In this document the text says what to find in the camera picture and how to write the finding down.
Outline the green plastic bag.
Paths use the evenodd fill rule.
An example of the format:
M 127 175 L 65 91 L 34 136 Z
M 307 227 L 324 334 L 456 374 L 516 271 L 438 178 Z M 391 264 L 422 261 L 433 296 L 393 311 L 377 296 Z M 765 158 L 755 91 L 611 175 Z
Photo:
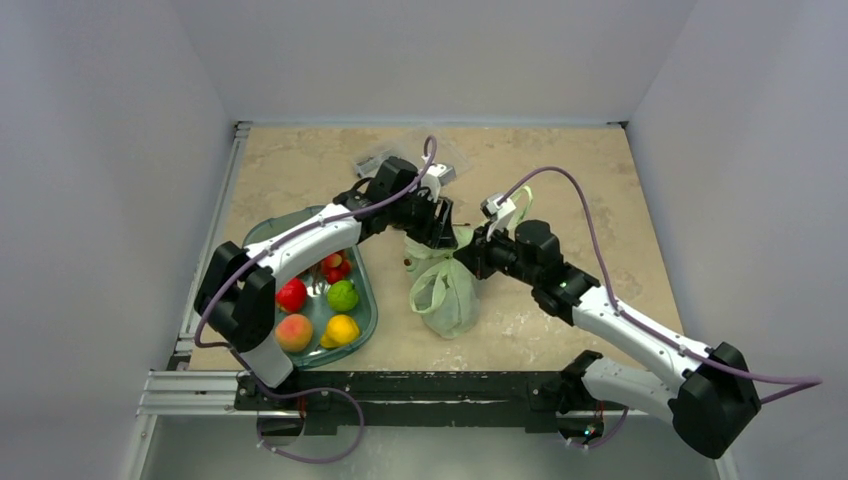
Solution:
M 479 318 L 480 282 L 459 261 L 454 247 L 428 247 L 406 238 L 404 265 L 412 281 L 410 310 L 444 339 L 454 339 Z

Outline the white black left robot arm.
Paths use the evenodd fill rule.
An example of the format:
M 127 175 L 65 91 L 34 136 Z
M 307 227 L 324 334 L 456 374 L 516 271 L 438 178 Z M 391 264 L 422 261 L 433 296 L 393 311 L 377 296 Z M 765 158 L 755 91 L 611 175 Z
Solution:
M 341 250 L 392 226 L 423 243 L 451 244 L 452 205 L 439 196 L 449 168 L 423 167 L 392 156 L 366 181 L 336 195 L 312 217 L 268 240 L 218 246 L 202 278 L 194 310 L 221 335 L 260 382 L 272 408 L 297 399 L 295 366 L 274 338 L 275 295 L 288 281 Z

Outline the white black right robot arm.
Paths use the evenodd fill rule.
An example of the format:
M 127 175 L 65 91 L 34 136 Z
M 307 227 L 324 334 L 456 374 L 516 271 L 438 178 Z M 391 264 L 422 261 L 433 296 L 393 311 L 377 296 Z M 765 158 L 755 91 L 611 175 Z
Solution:
M 689 339 L 628 309 L 598 279 L 564 260 L 548 223 L 524 221 L 513 237 L 480 227 L 454 257 L 479 279 L 499 272 L 530 286 L 543 312 L 641 364 L 633 369 L 597 358 L 565 375 L 561 392 L 569 404 L 584 407 L 597 399 L 649 413 L 711 459 L 722 457 L 760 412 L 740 350 Z

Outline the red fake lychee bunch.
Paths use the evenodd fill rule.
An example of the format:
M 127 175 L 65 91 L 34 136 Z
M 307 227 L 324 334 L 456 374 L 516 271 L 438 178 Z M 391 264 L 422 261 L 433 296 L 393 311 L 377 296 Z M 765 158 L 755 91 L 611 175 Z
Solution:
M 347 251 L 340 250 L 307 268 L 303 275 L 308 275 L 314 284 L 321 280 L 332 285 L 345 280 L 353 267 L 353 262 L 348 258 Z

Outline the green fake guava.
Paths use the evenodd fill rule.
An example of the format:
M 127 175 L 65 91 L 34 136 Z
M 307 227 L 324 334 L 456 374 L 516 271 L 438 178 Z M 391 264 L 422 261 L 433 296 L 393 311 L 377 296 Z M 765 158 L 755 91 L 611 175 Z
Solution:
M 344 313 L 357 306 L 360 296 L 352 281 L 340 280 L 329 287 L 325 298 L 330 308 Z

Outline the yellow fake lemon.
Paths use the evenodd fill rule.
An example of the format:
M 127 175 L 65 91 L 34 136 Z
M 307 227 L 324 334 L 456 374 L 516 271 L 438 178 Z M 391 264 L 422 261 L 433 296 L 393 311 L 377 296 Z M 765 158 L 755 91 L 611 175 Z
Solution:
M 319 344 L 325 349 L 335 349 L 351 344 L 361 335 L 361 330 L 353 317 L 335 315 L 330 318 Z

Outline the red fake apple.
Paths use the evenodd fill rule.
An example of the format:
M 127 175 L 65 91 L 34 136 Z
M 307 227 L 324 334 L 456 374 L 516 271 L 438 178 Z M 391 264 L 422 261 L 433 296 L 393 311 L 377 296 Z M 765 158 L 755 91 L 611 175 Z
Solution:
M 284 313 L 298 313 L 309 297 L 304 282 L 295 277 L 283 285 L 275 294 L 275 303 Z

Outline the orange fake peach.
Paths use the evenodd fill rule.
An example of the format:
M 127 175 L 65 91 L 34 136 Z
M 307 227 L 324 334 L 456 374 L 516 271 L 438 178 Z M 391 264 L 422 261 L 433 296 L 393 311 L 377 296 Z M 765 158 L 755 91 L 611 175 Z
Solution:
M 291 314 L 284 317 L 274 330 L 274 337 L 284 352 L 299 353 L 305 350 L 312 341 L 313 324 L 302 314 Z

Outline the clear plastic screw box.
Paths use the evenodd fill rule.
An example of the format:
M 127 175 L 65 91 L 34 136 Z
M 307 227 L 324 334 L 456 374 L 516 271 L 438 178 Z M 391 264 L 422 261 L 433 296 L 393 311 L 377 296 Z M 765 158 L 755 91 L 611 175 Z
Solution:
M 425 164 L 424 143 L 429 136 L 437 139 L 433 164 L 453 166 L 457 174 L 456 179 L 471 169 L 468 158 L 440 131 L 420 127 L 369 147 L 353 160 L 354 172 L 360 178 L 373 177 L 379 166 L 390 157 L 406 160 L 420 170 Z

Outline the teal plastic tray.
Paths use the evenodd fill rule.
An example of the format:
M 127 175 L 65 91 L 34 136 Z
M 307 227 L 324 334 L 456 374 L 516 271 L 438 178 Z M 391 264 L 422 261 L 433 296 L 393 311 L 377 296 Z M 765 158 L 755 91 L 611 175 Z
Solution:
M 302 223 L 309 222 L 314 216 L 321 214 L 324 209 L 321 205 L 310 206 L 280 217 L 264 220 L 249 230 L 243 240 L 243 246 L 247 248 L 254 244 L 271 244 L 276 237 Z M 341 347 L 326 348 L 320 344 L 320 337 L 323 336 L 331 323 L 331 318 L 338 312 L 327 301 L 327 293 L 331 289 L 331 284 L 324 275 L 326 269 L 322 266 L 317 267 L 317 269 L 307 268 L 298 275 L 298 279 L 305 286 L 304 303 L 298 313 L 310 320 L 313 326 L 313 335 L 303 350 L 288 354 L 293 365 L 299 369 L 314 369 L 351 355 L 368 341 L 376 328 L 377 302 L 359 248 L 357 246 L 347 248 L 343 251 L 342 256 L 345 258 L 342 267 L 345 276 L 342 279 L 350 282 L 358 295 L 357 304 L 346 314 L 355 321 L 360 334 L 351 343 Z

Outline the black aluminium base frame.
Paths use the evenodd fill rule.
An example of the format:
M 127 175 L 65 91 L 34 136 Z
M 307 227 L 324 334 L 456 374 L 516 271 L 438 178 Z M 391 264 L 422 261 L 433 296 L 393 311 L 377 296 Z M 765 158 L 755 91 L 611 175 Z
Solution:
M 628 152 L 609 160 L 586 152 L 582 135 L 532 132 L 492 137 L 479 129 L 457 135 L 473 167 L 440 197 L 454 202 L 452 222 L 484 228 L 480 204 L 502 193 L 517 206 L 518 224 L 542 220 L 559 238 L 564 260 L 600 281 L 616 300 L 624 288 L 594 255 L 613 244 L 602 212 L 572 176 L 623 187 L 618 211 L 634 215 L 637 231 L 614 249 L 634 255 L 651 279 L 664 280 L 659 250 L 634 163 Z M 476 325 L 453 344 L 484 368 L 442 371 L 431 362 L 444 346 L 405 303 L 409 286 L 403 260 L 406 234 L 392 226 L 356 245 L 375 300 L 377 325 L 368 341 L 325 369 L 299 369 L 276 388 L 244 365 L 222 371 L 153 374 L 142 398 L 156 418 L 154 445 L 143 474 L 149 479 L 381 479 L 449 478 L 474 455 L 478 479 L 530 474 L 522 459 L 541 449 L 576 457 L 598 452 L 615 433 L 612 420 L 630 411 L 647 414 L 674 434 L 669 477 L 683 478 L 715 459 L 690 448 L 673 427 L 649 413 L 587 394 L 580 375 L 597 358 L 640 369 L 636 360 L 604 339 L 543 312 L 530 286 L 496 272 L 478 280 Z

